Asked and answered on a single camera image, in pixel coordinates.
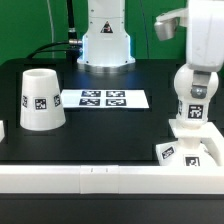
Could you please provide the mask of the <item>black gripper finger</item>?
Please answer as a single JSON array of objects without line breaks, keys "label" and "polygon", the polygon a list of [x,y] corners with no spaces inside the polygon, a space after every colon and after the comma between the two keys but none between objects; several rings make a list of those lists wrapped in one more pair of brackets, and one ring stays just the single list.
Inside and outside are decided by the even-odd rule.
[{"label": "black gripper finger", "polygon": [[191,87],[191,95],[193,98],[204,99],[206,97],[210,76],[210,72],[198,70],[193,71],[193,81]]}]

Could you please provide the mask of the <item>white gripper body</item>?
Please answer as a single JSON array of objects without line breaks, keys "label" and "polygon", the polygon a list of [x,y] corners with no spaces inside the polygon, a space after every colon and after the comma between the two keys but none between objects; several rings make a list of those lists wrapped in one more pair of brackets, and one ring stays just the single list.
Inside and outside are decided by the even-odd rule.
[{"label": "white gripper body", "polygon": [[192,70],[218,72],[224,64],[224,0],[189,0],[186,60]]}]

